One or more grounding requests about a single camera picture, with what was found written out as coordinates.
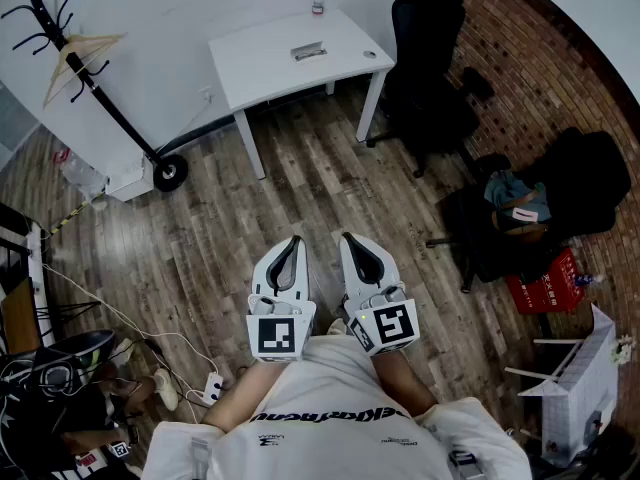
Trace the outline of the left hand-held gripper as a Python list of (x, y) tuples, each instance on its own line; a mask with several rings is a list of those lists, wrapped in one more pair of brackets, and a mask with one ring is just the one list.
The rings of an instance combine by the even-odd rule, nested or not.
[(308, 262), (301, 237), (279, 242), (256, 263), (252, 290), (256, 294), (248, 297), (246, 316), (252, 356), (260, 362), (301, 361), (316, 314), (316, 304), (303, 301), (308, 299)]

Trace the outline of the white glasses case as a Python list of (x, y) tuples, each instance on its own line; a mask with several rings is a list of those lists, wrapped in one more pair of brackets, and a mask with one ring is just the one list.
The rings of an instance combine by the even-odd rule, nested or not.
[(306, 45), (303, 45), (303, 46), (299, 46), (299, 47), (293, 48), (290, 51), (290, 54), (291, 54), (291, 58), (294, 60), (294, 57), (296, 55), (299, 55), (299, 54), (301, 54), (303, 52), (310, 52), (310, 51), (322, 50), (322, 49), (326, 50), (326, 48), (323, 46), (323, 42), (322, 41), (318, 41), (318, 42), (313, 42), (313, 43), (309, 43), (309, 44), (306, 44)]

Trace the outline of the person's right forearm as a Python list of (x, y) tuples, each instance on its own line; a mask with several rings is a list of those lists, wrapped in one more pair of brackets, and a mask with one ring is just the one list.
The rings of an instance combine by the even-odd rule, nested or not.
[(375, 355), (371, 360), (383, 391), (412, 417), (426, 413), (437, 404), (401, 350)]

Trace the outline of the person's left forearm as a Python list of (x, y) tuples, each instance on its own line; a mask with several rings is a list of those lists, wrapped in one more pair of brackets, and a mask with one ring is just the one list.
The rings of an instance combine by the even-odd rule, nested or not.
[(254, 362), (209, 408), (201, 423), (229, 433), (248, 421), (287, 366), (285, 362)]

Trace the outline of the white power strip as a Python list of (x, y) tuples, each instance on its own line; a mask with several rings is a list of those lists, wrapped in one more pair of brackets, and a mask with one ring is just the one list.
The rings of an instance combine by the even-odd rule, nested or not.
[(223, 377), (219, 373), (210, 372), (208, 374), (202, 395), (202, 400), (205, 404), (211, 406), (219, 400), (223, 383)]

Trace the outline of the black coat rack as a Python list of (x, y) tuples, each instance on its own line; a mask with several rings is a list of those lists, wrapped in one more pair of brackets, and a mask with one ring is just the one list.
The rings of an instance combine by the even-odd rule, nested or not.
[[(62, 18), (68, 2), (69, 0), (63, 0), (58, 10), (54, 13), (49, 11), (45, 0), (27, 0), (25, 3), (15, 5), (0, 13), (1, 22), (17, 12), (24, 11), (28, 13), (38, 25), (36, 32), (15, 43), (11, 49), (16, 51), (35, 40), (41, 40), (43, 43), (35, 48), (32, 54), (36, 56), (48, 47), (53, 47), (57, 52), (56, 67), (59, 52), (63, 46), (67, 44), (67, 38), (70, 35), (74, 35), (66, 32), (66, 28), (70, 20), (74, 17), (74, 14), (69, 13), (66, 19)], [(93, 69), (91, 67), (92, 63), (89, 64), (88, 74), (81, 74), (78, 78), (70, 82), (79, 83), (79, 89), (70, 98), (70, 102), (75, 103), (84, 94), (90, 94), (99, 107), (116, 123), (117, 127), (135, 143), (141, 151), (141, 154), (145, 155), (152, 163), (154, 188), (163, 193), (170, 193), (178, 189), (188, 176), (189, 167), (187, 160), (176, 153), (162, 155), (157, 149), (151, 146), (97, 81), (97, 77), (110, 65), (110, 61), (104, 60), (99, 69)]]

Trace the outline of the person's white shirt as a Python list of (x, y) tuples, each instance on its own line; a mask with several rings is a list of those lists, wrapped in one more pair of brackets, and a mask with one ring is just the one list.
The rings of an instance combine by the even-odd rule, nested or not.
[(160, 423), (141, 480), (456, 480), (455, 452), (472, 455), (485, 480), (532, 480), (524, 450), (478, 399), (412, 417), (371, 357), (355, 337), (310, 338), (231, 432)]

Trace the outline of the red bag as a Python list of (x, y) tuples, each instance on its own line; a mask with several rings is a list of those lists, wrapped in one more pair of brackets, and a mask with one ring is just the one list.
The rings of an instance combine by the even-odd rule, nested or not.
[(540, 279), (524, 283), (508, 275), (505, 281), (520, 314), (569, 312), (584, 298), (584, 289), (575, 284), (577, 274), (574, 255), (565, 247)]

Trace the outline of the white perforated box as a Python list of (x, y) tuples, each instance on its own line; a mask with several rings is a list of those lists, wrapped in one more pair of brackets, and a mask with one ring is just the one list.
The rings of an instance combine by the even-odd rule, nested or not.
[(127, 202), (152, 191), (153, 165), (142, 155), (139, 160), (127, 164), (120, 172), (109, 175), (105, 192), (121, 202)]

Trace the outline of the black office chair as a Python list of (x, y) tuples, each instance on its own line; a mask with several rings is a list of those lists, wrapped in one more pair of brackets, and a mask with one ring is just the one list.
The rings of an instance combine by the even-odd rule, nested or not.
[(466, 11), (464, 0), (395, 0), (391, 9), (397, 62), (385, 78), (380, 109), (389, 131), (366, 141), (369, 147), (399, 138), (424, 175), (427, 155), (458, 150), (480, 122), (466, 97), (481, 101), (494, 89), (476, 69), (466, 67), (456, 88), (446, 75)]

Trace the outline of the white table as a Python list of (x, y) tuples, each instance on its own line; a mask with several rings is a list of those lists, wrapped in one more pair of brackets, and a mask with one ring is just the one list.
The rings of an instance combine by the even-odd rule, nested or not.
[[(322, 41), (327, 55), (296, 63), (290, 51)], [(230, 112), (256, 177), (265, 178), (246, 110), (261, 103), (343, 79), (371, 76), (356, 139), (368, 139), (373, 115), (392, 58), (340, 10), (321, 16), (300, 14), (234, 31), (213, 39), (209, 48)], [(376, 53), (366, 58), (364, 51)]]

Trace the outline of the clear plastic bag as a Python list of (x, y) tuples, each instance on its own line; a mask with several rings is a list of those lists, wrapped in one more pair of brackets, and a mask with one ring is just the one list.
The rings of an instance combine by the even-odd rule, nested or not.
[(64, 178), (76, 187), (88, 203), (104, 193), (108, 178), (76, 155), (71, 149), (64, 148), (54, 155), (54, 163)]

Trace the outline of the white flower bunch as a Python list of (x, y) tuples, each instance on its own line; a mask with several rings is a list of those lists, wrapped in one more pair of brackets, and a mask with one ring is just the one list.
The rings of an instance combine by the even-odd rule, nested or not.
[(624, 365), (631, 361), (636, 340), (630, 335), (624, 335), (615, 341), (612, 348), (612, 362), (615, 365)]

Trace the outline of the black metal rack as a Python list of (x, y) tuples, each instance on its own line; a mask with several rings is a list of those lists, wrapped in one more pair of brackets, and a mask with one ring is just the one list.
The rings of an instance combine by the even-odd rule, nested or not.
[(44, 269), (44, 230), (0, 203), (0, 355), (51, 346), (96, 301), (54, 304)]

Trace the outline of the wooden clothes hanger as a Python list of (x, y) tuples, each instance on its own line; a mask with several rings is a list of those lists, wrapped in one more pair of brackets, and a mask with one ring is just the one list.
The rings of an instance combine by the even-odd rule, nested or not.
[(89, 64), (105, 54), (126, 34), (83, 36), (70, 35), (67, 44), (59, 52), (58, 63), (51, 75), (42, 108), (48, 104), (75, 78), (88, 74)]

